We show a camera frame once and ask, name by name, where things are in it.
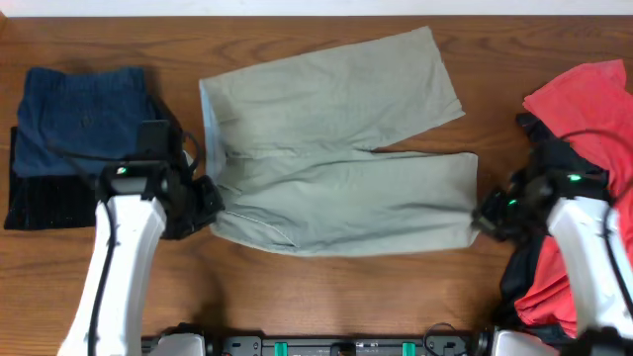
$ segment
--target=white wall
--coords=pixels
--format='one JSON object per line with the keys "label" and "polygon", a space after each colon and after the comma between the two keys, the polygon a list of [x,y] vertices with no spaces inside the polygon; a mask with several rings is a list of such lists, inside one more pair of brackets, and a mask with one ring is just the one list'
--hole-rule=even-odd
{"label": "white wall", "polygon": [[633,0],[0,0],[0,10],[7,17],[633,15]]}

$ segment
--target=red fabric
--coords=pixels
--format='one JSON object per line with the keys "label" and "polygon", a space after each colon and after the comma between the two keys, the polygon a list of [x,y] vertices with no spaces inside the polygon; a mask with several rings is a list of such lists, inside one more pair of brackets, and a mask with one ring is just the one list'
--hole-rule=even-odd
{"label": "red fabric", "polygon": [[[525,98],[523,106],[556,135],[584,129],[608,130],[625,140],[633,137],[633,96],[624,90],[622,60],[582,64],[558,76]],[[609,190],[617,196],[633,177],[633,153],[612,138],[595,134],[571,137],[574,150],[609,171]],[[633,260],[633,192],[617,204],[620,234]],[[528,325],[560,322],[576,337],[576,311],[561,252],[552,237],[543,244],[534,284],[514,304]]]}

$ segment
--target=clothing pile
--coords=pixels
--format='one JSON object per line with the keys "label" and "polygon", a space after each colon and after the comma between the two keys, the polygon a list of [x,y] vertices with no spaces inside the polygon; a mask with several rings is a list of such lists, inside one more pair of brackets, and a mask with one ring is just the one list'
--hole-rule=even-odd
{"label": "clothing pile", "polygon": [[359,256],[469,246],[472,153],[376,153],[464,115],[429,28],[200,82],[215,235]]}
{"label": "clothing pile", "polygon": [[[628,139],[633,135],[633,96],[626,92],[625,84],[622,60],[583,64],[525,98],[524,107],[531,114],[517,120],[533,142],[590,129]],[[633,177],[633,152],[616,140],[597,134],[574,135],[570,142],[587,161],[579,161],[576,153],[554,152],[555,155],[586,173],[607,173],[611,196],[619,196]],[[626,195],[615,209],[619,213],[620,235],[629,260],[633,260],[633,195]],[[497,311],[497,319],[508,321],[515,314],[527,326],[554,324],[567,335],[577,336],[570,283],[553,237],[536,238],[514,254],[501,291],[504,304]]]}
{"label": "clothing pile", "polygon": [[[135,152],[140,122],[156,117],[140,68],[85,75],[31,69],[18,127],[11,130],[4,228],[94,225],[95,194],[59,153],[121,158]],[[100,160],[74,160],[88,174],[100,174],[105,165]]]}

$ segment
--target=green tape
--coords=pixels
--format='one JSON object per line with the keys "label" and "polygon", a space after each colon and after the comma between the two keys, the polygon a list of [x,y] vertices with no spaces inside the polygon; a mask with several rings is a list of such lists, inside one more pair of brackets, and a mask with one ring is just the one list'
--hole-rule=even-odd
{"label": "green tape", "polygon": [[288,356],[288,344],[285,342],[275,342],[275,356]]}
{"label": "green tape", "polygon": [[403,343],[403,356],[415,356],[415,344],[412,342]]}

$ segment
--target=blue cloth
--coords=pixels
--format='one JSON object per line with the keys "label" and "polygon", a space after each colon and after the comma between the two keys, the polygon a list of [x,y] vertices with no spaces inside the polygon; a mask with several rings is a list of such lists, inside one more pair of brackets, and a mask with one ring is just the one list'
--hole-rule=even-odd
{"label": "blue cloth", "polygon": [[[27,74],[18,109],[13,170],[20,177],[76,175],[48,145],[65,151],[122,158],[136,151],[142,121],[156,119],[141,68],[69,75],[33,68]],[[76,160],[88,173],[105,163]]]}

